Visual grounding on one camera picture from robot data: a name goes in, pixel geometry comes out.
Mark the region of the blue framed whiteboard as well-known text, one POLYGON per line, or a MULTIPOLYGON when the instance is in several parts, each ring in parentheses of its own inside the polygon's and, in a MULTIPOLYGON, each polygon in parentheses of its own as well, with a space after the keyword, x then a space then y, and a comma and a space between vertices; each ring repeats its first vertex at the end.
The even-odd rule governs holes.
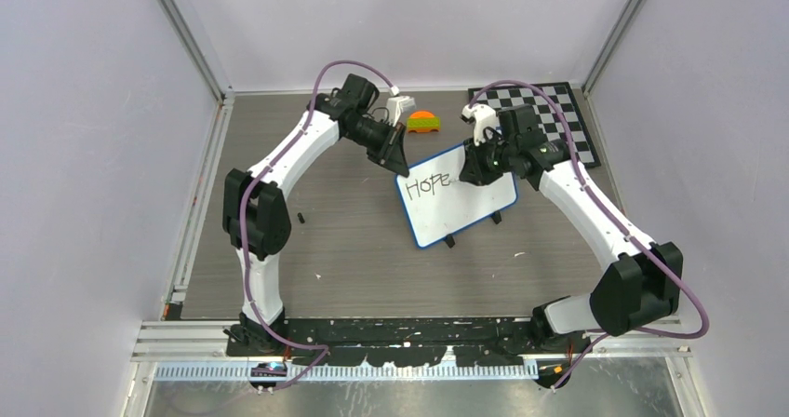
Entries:
POLYGON ((487 186, 460 180, 461 144, 432 155, 394 177, 414 242, 426 249, 449 235, 490 219, 518 199, 515 178, 507 173, 487 186))

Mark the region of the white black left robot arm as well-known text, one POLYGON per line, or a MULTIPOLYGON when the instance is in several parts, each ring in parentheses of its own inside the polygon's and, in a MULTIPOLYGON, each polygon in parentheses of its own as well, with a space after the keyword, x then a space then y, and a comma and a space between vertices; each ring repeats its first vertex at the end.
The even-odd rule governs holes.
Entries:
POLYGON ((379 95, 366 78, 349 74, 341 87, 315 94, 299 123, 259 163, 225 177, 222 228, 241 263, 244 295, 235 330, 265 356, 277 354, 286 340, 279 259, 292 229, 287 200, 307 169, 346 139, 363 147, 372 163, 409 174, 400 120, 415 111, 416 102, 391 87, 378 119, 379 95))

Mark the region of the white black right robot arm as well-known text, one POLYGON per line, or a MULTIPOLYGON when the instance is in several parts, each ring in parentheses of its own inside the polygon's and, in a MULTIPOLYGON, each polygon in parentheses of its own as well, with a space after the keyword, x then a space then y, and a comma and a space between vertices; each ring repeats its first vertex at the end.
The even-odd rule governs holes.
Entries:
POLYGON ((565 214, 602 269, 591 292, 533 309, 530 335, 537 348, 554 352, 581 330, 620 336, 677 310, 679 248, 655 243, 628 222, 573 161, 567 143, 546 137, 532 106, 496 111, 478 103, 465 106, 461 118, 474 128, 463 143, 461 182, 481 187, 506 175, 528 181, 565 214))

